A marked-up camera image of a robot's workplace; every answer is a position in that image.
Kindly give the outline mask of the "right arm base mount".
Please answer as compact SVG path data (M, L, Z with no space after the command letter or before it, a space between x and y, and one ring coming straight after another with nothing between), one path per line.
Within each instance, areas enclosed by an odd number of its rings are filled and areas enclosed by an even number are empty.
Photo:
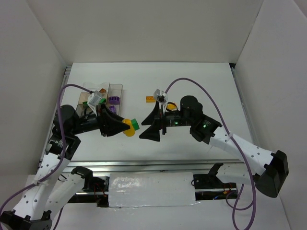
M191 185L195 189L196 201L225 200L237 198L237 185L235 183L223 183L217 178L218 169L223 163L216 163L208 173L194 174Z

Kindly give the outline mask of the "purple round lego piece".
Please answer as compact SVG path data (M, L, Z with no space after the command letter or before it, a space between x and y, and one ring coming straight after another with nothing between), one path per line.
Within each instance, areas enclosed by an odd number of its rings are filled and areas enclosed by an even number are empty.
M120 97L118 96L110 96L108 99L109 104L111 105L119 105L120 104Z

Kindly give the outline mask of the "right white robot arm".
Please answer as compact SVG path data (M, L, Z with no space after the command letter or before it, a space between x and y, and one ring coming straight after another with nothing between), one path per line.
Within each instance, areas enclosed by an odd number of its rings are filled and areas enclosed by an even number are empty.
M190 127L189 133L198 142L217 147L244 162L252 175L242 172L240 183L254 180L255 187L264 195L276 198L289 174L287 155L278 150L262 149L241 137L229 133L222 124L203 113L203 106L191 95L180 100L180 109L163 112L159 103L142 121L148 128L140 139L160 141L168 127Z

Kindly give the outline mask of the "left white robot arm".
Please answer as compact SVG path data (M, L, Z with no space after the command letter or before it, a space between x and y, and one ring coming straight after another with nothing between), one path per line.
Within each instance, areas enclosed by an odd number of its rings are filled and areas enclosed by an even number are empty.
M32 184L22 191L21 200L12 210L2 211L1 224L9 230L51 229L55 216L77 191L88 188L93 179L91 170L77 166L58 188L55 187L81 142L78 134L98 129L102 136L111 137L131 128L123 120L104 104L98 106L98 114L83 117L78 116L71 105L61 106Z

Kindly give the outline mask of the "small green lego brick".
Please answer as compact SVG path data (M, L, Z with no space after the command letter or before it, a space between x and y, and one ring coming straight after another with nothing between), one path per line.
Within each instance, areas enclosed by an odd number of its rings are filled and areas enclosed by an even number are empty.
M136 119L132 119L132 120L131 120L131 124L132 124L132 126L133 126L133 128L134 128L135 131L137 131L137 130L140 129L139 124L138 124L138 122L137 122Z

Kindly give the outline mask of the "purple lego brick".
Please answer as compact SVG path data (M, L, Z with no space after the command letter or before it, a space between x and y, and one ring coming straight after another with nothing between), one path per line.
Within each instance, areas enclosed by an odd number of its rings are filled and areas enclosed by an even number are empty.
M109 109L112 113L117 114L117 108L114 105L109 106Z

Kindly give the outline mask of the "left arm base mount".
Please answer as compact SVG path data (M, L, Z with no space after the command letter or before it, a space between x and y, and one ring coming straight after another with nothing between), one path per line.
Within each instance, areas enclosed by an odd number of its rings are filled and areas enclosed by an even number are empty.
M95 203L97 207L109 207L109 176L89 176L85 186L76 192L68 203Z

